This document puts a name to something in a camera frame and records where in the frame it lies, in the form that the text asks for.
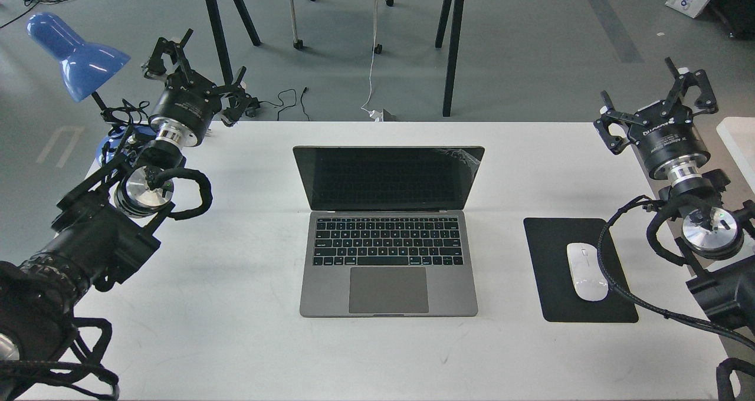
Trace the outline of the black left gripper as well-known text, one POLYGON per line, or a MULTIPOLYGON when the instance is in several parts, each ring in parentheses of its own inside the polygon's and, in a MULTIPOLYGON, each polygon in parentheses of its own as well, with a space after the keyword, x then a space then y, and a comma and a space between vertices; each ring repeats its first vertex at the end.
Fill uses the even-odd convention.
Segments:
POLYGON ((245 90, 245 66, 238 70, 233 82, 219 87, 199 74, 184 78, 192 71, 184 54, 184 47, 192 33, 193 30, 188 28, 178 42, 158 38, 153 52, 141 65, 144 78, 166 79, 165 90, 149 116, 156 140, 168 142, 179 149, 199 146, 216 113, 219 112, 219 119, 226 127, 232 127, 242 116, 254 116, 261 107, 259 99, 245 90), (170 56, 178 74, 168 75, 162 59, 164 55, 170 56), (214 89, 212 96, 208 94, 211 89, 214 89), (221 108, 219 99, 227 99, 228 106, 221 108))

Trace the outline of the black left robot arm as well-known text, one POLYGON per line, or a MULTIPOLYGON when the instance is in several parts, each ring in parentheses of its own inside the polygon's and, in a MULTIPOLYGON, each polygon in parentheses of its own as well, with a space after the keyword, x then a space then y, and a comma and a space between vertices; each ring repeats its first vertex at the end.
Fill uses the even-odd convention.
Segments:
POLYGON ((22 264, 2 262, 2 399, 35 384, 67 387, 102 400, 119 398, 119 378, 102 360, 113 329, 104 318, 82 318, 74 307, 90 288, 108 291, 148 261, 161 243, 155 232, 170 218, 203 215, 211 183, 186 167, 182 149, 202 143, 216 114, 237 123, 252 101, 242 84, 216 85, 191 68, 179 42, 159 38, 144 65, 165 82, 149 117, 154 138, 127 148, 59 201, 55 238, 22 264))

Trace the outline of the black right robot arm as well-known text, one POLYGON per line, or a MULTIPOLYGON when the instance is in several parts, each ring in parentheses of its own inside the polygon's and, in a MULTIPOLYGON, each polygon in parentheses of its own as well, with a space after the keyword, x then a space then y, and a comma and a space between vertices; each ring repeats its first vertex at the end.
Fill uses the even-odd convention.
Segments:
POLYGON ((649 177, 666 180, 669 185, 661 189, 657 200, 638 196, 617 210, 599 234, 597 264, 609 288, 626 301, 753 349, 753 341, 738 332, 754 326, 753 256, 718 270, 707 270, 698 261, 698 257, 723 261, 741 251, 745 235, 753 235, 753 201, 744 202, 739 210, 726 209, 722 200, 729 184, 726 173, 721 169, 700 171, 710 153, 693 119, 719 109, 706 72, 679 68, 671 58, 664 62, 674 78, 664 99, 636 113, 623 113, 615 109, 607 92, 601 94, 604 108, 594 127, 606 147, 617 155, 633 146, 649 177), (640 299, 607 271, 602 261, 604 237, 621 215, 639 206, 655 214, 645 231, 654 253, 669 263, 694 270, 695 277, 688 280, 687 288, 704 310, 704 320, 640 299))

